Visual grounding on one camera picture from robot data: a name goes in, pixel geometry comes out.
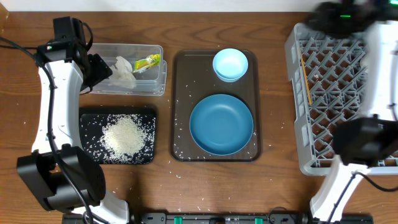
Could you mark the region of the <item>white tissue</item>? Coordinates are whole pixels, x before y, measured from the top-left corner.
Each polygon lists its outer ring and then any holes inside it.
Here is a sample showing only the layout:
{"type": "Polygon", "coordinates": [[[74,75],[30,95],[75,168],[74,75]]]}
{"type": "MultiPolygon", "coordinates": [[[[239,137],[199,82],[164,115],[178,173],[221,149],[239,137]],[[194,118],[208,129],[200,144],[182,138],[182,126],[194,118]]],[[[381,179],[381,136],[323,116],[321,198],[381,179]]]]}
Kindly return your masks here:
{"type": "Polygon", "coordinates": [[[110,66],[112,75],[109,77],[109,84],[123,88],[133,89],[136,87],[136,78],[132,74],[132,65],[122,56],[116,57],[116,63],[110,66]]]}

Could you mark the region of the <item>yellow green snack wrapper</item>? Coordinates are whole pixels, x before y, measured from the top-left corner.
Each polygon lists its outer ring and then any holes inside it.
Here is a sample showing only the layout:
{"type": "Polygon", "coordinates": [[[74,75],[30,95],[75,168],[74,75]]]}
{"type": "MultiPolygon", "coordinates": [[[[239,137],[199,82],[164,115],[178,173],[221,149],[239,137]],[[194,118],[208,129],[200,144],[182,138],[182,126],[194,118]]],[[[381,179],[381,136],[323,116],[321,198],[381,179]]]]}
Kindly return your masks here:
{"type": "Polygon", "coordinates": [[[144,59],[134,62],[132,73],[143,73],[146,70],[158,65],[161,60],[161,54],[152,54],[144,59]]]}

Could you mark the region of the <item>wooden chopstick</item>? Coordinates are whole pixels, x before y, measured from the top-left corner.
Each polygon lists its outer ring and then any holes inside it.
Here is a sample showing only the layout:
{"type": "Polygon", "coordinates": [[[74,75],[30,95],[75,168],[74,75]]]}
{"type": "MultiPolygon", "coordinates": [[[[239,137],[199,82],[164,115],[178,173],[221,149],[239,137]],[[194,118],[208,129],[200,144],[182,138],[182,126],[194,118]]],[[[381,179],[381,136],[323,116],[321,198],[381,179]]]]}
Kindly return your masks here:
{"type": "Polygon", "coordinates": [[[300,61],[301,61],[301,65],[302,65],[302,70],[303,70],[303,75],[304,75],[304,80],[305,80],[305,87],[306,87],[306,92],[307,92],[307,98],[308,98],[308,104],[310,106],[312,106],[312,97],[311,97],[311,93],[310,93],[310,89],[309,89],[309,85],[308,85],[308,77],[307,77],[307,73],[306,73],[306,69],[305,69],[305,63],[303,61],[303,55],[302,55],[302,51],[299,49],[300,52],[300,61]]]}

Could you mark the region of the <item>light blue small bowl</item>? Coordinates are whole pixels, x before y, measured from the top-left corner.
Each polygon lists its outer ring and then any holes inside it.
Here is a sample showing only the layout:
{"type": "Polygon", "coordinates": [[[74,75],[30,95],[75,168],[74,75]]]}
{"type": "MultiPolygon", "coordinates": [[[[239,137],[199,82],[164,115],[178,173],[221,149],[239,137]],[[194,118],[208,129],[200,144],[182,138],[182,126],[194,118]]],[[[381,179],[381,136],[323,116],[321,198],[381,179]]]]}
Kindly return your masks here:
{"type": "Polygon", "coordinates": [[[220,80],[231,83],[245,75],[249,62],[242,51],[223,49],[214,56],[212,66],[220,80]]]}

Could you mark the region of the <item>dark blue plate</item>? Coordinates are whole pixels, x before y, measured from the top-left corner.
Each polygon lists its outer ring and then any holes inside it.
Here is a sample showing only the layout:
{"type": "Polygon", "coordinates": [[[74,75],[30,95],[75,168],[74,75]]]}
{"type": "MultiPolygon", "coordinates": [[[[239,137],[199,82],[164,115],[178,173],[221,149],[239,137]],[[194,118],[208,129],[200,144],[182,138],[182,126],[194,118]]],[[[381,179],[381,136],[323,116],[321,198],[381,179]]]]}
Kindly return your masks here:
{"type": "Polygon", "coordinates": [[[254,118],[239,98],[215,94],[202,99],[189,120],[192,139],[203,151],[228,156],[242,150],[251,140],[254,118]]]}

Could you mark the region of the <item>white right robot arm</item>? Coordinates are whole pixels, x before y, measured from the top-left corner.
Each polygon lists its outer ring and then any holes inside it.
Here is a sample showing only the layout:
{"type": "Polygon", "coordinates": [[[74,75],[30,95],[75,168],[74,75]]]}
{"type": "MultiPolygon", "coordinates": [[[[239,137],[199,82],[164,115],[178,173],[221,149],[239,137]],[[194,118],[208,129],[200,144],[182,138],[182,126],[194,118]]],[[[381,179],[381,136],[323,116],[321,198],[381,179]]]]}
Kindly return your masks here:
{"type": "Polygon", "coordinates": [[[310,201],[310,222],[338,223],[358,184],[397,151],[397,1],[323,2],[305,24],[331,37],[363,33],[368,47],[364,101],[358,118],[338,125],[331,170],[310,201]]]}

